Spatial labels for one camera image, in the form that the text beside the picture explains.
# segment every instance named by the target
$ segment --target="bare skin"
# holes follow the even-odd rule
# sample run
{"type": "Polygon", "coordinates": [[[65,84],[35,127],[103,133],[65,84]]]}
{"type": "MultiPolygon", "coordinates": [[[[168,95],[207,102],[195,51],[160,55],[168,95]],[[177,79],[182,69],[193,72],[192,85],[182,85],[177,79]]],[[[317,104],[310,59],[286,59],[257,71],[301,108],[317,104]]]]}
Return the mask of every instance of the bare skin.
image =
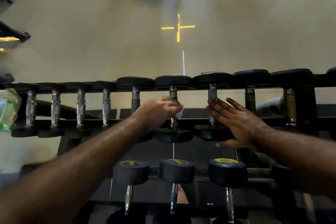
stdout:
{"type": "Polygon", "coordinates": [[[181,110],[169,97],[149,100],[128,119],[19,180],[0,194],[0,223],[69,223],[121,156],[181,110]]]}
{"type": "Polygon", "coordinates": [[[216,146],[256,146],[295,170],[313,192],[336,202],[336,143],[304,134],[275,130],[245,107],[227,98],[208,101],[208,113],[226,125],[235,139],[216,146]]]}

